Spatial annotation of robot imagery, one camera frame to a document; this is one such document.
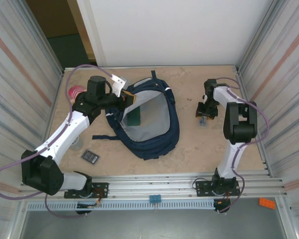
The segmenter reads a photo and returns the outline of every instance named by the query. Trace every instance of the marble-patterned surface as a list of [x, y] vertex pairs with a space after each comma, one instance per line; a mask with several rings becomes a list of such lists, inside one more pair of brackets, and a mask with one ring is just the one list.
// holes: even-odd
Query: marble-patterned surface
[[[180, 123], [180, 138], [176, 148], [159, 159], [143, 161], [134, 156], [120, 141], [92, 140], [95, 134], [114, 135], [108, 125], [105, 114], [102, 114], [93, 124], [81, 133], [84, 145], [81, 150], [69, 149], [60, 164], [63, 171], [80, 171], [91, 176], [101, 175], [131, 175], [157, 173], [185, 173], [214, 171], [224, 156], [227, 144], [223, 136], [223, 121], [225, 110], [219, 107], [219, 116], [210, 120], [207, 127], [200, 127], [195, 117], [197, 103], [204, 93], [203, 83], [208, 78], [222, 76], [234, 78], [231, 66], [188, 66], [188, 67], [158, 67], [109, 69], [109, 72], [129, 79], [132, 83], [150, 77], [150, 71], [156, 70], [158, 78], [167, 81], [172, 88]], [[64, 121], [68, 113], [68, 105], [64, 96], [65, 72], [60, 91], [51, 132]], [[69, 87], [81, 85], [86, 87], [90, 76], [103, 75], [96, 69], [78, 70], [72, 76]], [[234, 82], [225, 80], [229, 85]], [[82, 153], [89, 149], [100, 156], [99, 161], [92, 165], [81, 158]], [[256, 145], [245, 150], [239, 170], [263, 169], [263, 164]]]

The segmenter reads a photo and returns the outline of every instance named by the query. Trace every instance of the cable connector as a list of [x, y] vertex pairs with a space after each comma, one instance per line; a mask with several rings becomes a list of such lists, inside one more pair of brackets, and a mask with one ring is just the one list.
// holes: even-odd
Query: cable connector
[[114, 84], [112, 85], [113, 93], [117, 97], [120, 97], [121, 90], [123, 89], [126, 81], [116, 75], [113, 75], [113, 74], [111, 76], [111, 79], [114, 81]]

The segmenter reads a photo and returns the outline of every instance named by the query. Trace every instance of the orange block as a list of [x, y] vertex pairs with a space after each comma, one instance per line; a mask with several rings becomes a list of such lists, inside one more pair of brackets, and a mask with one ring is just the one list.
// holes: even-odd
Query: orange block
[[276, 204], [274, 201], [265, 199], [265, 198], [259, 198], [259, 205], [266, 207], [266, 208], [271, 208], [271, 209], [275, 209]]

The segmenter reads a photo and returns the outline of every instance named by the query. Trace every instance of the metal wall panel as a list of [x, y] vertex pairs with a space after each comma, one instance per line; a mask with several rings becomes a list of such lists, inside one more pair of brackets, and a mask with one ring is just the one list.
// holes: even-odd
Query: metal wall panel
[[[42, 143], [62, 69], [22, 1], [0, 0], [0, 167]], [[15, 196], [21, 167], [0, 173], [0, 190]], [[0, 198], [0, 238], [8, 233], [13, 202]]]
[[[299, 0], [281, 1], [240, 66], [244, 88], [270, 121], [264, 146], [299, 223]], [[259, 117], [260, 132], [266, 130]]]

